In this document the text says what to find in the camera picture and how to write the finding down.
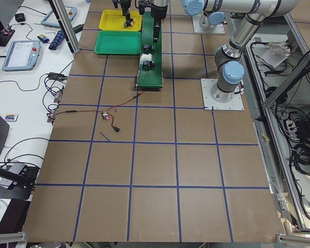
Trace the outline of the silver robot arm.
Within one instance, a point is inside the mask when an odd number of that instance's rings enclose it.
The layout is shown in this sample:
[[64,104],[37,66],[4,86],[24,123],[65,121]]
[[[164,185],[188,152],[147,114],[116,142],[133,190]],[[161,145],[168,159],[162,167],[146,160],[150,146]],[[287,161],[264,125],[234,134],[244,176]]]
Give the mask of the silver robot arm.
[[126,21],[124,22],[125,27],[132,27],[134,19],[131,17],[129,8],[131,7],[131,0],[112,0],[114,7],[117,9],[118,5],[121,6],[122,15],[125,17]]
[[244,77],[244,67],[239,63],[242,50],[268,17],[283,16],[292,11],[298,1],[182,1],[189,16],[208,12],[232,12],[245,14],[229,42],[215,52],[219,79],[211,88],[211,97],[222,103],[231,101],[237,85]]

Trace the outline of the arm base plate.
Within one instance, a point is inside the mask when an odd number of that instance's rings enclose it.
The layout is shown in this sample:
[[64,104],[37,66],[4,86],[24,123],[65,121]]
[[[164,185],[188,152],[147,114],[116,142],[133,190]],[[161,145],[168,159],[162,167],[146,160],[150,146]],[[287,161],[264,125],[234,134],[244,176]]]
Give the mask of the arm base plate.
[[225,93],[218,89],[217,79],[201,79],[205,110],[243,111],[242,96],[237,85],[235,91]]
[[210,21],[210,16],[198,14],[192,17],[193,28],[195,34],[208,34],[208,35],[224,35],[224,17],[214,18]]

